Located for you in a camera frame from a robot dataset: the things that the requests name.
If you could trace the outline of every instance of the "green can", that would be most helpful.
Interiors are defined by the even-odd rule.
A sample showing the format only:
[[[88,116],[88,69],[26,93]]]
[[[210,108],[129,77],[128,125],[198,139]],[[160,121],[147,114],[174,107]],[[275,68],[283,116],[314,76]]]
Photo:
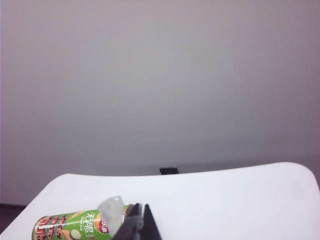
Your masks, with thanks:
[[[128,206],[124,206],[125,217]],[[32,230],[32,240],[110,240],[108,223],[99,210],[78,211],[40,218]]]

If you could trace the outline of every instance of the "white table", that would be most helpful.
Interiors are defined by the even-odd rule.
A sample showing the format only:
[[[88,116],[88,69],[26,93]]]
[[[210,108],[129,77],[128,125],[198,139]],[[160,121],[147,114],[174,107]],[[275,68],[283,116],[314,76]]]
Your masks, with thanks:
[[[313,173],[280,162],[177,175],[63,174],[34,198],[1,240],[29,240],[40,217],[95,209],[117,195],[125,204],[149,203],[163,240],[320,239],[320,192]]]

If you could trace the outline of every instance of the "gray wall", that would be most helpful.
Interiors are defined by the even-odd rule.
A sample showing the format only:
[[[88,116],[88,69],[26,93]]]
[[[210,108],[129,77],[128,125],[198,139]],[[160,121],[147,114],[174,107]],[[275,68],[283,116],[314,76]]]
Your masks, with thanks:
[[[292,161],[320,178],[319,0],[1,8],[2,203],[62,173]]]

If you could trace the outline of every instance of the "dark floor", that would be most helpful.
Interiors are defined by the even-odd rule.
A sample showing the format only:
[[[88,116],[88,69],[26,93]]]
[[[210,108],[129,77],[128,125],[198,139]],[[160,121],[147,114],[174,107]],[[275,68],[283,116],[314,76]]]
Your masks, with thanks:
[[[0,234],[26,206],[0,204]]]

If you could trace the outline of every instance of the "can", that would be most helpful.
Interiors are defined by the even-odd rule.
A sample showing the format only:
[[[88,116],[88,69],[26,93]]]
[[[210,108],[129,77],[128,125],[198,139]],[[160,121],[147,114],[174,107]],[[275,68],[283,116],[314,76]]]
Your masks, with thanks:
[[[123,218],[128,206],[123,208]],[[99,210],[44,216],[34,225],[32,240],[110,240],[108,223]]]

